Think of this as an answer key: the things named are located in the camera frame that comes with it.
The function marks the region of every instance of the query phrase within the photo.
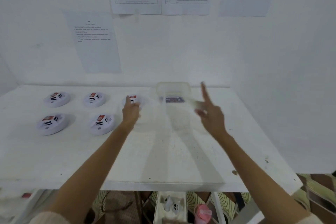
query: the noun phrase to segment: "pink tumbler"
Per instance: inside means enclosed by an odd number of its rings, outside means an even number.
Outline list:
[[[195,224],[207,224],[212,217],[212,211],[205,204],[198,204],[194,208]]]

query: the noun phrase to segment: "white smoke detector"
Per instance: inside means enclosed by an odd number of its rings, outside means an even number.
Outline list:
[[[46,97],[43,101],[48,107],[60,107],[70,101],[70,95],[66,92],[55,92]]]
[[[68,123],[69,121],[65,114],[55,113],[40,120],[36,128],[40,135],[48,136],[61,131]]]
[[[126,103],[126,97],[123,99],[123,106],[125,105]],[[129,95],[129,100],[131,103],[137,103],[139,102],[140,103],[140,108],[144,105],[145,103],[145,98],[139,94],[132,94],[132,95]]]
[[[106,101],[106,96],[105,94],[101,93],[101,92],[96,92],[96,93],[91,93],[88,94],[85,98],[84,98],[84,105],[86,107],[99,107],[101,105],[103,105]]]
[[[114,129],[114,116],[111,114],[99,114],[90,120],[90,133],[95,136],[104,135]]]

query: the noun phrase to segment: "hand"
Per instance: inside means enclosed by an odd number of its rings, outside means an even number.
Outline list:
[[[224,125],[224,114],[222,113],[219,106],[215,106],[205,88],[204,83],[201,83],[202,95],[204,102],[201,102],[204,110],[195,109],[201,117],[202,124],[204,128],[216,139],[219,140],[224,135],[227,135],[225,125]]]
[[[129,96],[126,97],[126,103],[123,108],[123,121],[121,125],[127,129],[133,129],[136,121],[140,117],[140,103],[131,103]]]

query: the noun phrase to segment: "tabletop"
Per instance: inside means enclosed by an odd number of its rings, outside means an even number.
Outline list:
[[[60,91],[70,94],[70,102],[46,107],[43,99]],[[83,98],[91,92],[105,93],[107,102],[98,108],[85,107]],[[302,183],[237,95],[230,88],[208,92],[222,108],[228,132],[246,153],[289,194],[299,189]],[[202,99],[199,88],[191,93]],[[0,187],[60,188],[108,137],[91,135],[89,120],[111,113],[120,121],[122,100],[129,94],[141,94],[148,101],[102,189],[247,192],[191,106],[160,103],[149,87],[23,85],[0,97]],[[36,123],[53,113],[66,114],[69,125],[56,134],[39,135]]]

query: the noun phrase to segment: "beige sleeve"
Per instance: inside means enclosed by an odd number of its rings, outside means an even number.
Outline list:
[[[297,224],[323,224],[323,223],[314,214],[311,214],[309,217],[299,221]]]
[[[53,212],[43,212],[34,217],[29,224],[70,224],[62,215]]]

